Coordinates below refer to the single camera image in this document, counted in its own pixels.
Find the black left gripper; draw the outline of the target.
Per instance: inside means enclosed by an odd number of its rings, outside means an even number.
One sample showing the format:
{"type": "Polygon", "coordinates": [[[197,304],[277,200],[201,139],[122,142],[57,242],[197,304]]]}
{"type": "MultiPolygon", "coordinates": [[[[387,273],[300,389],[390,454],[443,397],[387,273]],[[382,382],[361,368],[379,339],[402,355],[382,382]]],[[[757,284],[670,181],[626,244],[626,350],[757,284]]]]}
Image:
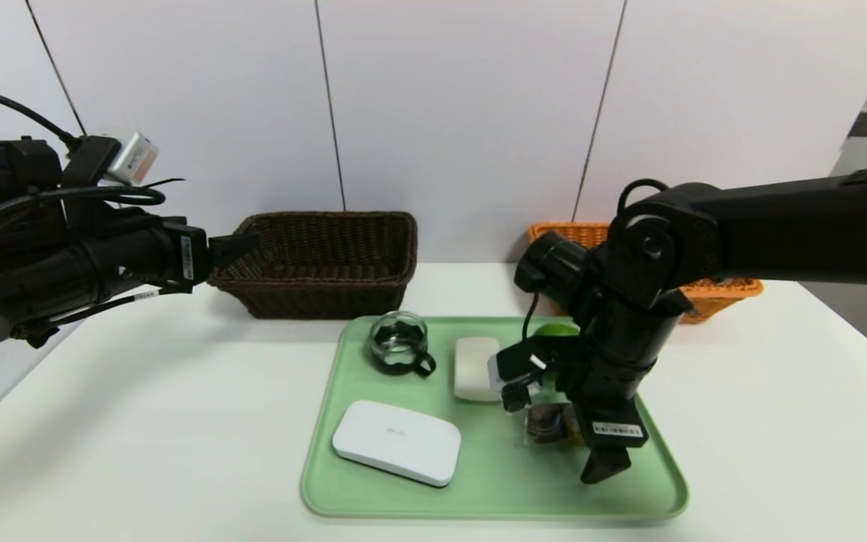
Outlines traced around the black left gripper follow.
{"type": "Polygon", "coordinates": [[[258,233],[208,238],[182,217],[148,217],[144,223],[120,227],[92,239],[92,258],[99,275],[114,293],[152,285],[187,292],[213,268],[227,268],[260,246],[258,233]]]}

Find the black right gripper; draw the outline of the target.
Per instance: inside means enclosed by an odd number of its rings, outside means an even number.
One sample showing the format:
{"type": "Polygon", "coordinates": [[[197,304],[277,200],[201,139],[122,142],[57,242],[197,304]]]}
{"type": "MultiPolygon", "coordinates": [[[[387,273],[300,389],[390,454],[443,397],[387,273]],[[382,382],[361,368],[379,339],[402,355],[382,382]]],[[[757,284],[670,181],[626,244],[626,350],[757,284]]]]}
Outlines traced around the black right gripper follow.
{"type": "Polygon", "coordinates": [[[574,414],[585,442],[593,446],[581,473],[581,483],[602,483],[630,469],[626,447],[641,447],[648,440],[635,395],[641,380],[656,363],[656,359],[651,359],[646,366],[633,367],[605,359],[572,361],[574,414]],[[602,446],[605,443],[615,446],[602,446]]]}

